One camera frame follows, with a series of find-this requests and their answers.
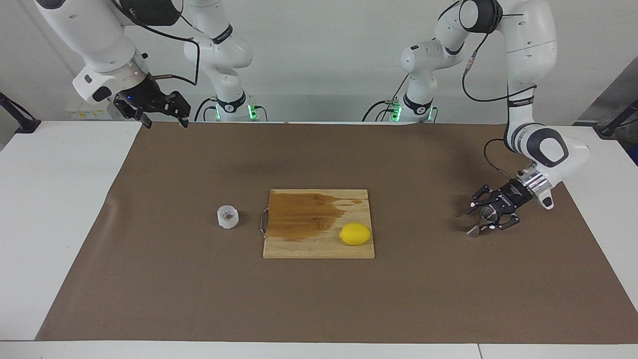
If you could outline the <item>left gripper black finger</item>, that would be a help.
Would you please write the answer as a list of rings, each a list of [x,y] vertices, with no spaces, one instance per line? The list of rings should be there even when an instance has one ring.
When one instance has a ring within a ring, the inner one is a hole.
[[[470,207],[466,211],[466,214],[478,213],[480,215],[501,215],[503,209],[500,197],[502,194],[503,191],[501,188],[492,189],[490,186],[485,184],[472,195],[472,201],[470,202]]]
[[[502,215],[497,213],[496,211],[481,211],[480,218],[483,220],[484,223],[480,224],[480,230],[506,230],[509,227],[520,223],[520,218],[519,216],[517,216],[517,214],[509,213],[506,214],[506,216],[509,216],[508,221],[502,223]]]

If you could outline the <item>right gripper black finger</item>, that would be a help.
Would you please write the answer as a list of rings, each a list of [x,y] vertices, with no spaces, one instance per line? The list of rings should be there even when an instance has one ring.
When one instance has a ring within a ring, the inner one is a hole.
[[[141,107],[128,104],[120,96],[115,96],[114,105],[118,109],[119,113],[126,120],[139,121],[146,129],[152,127],[151,119],[146,115],[145,111]]]
[[[191,111],[190,104],[178,91],[173,91],[167,95],[167,111],[170,116],[178,120],[183,128],[187,129],[189,125],[189,114]]]

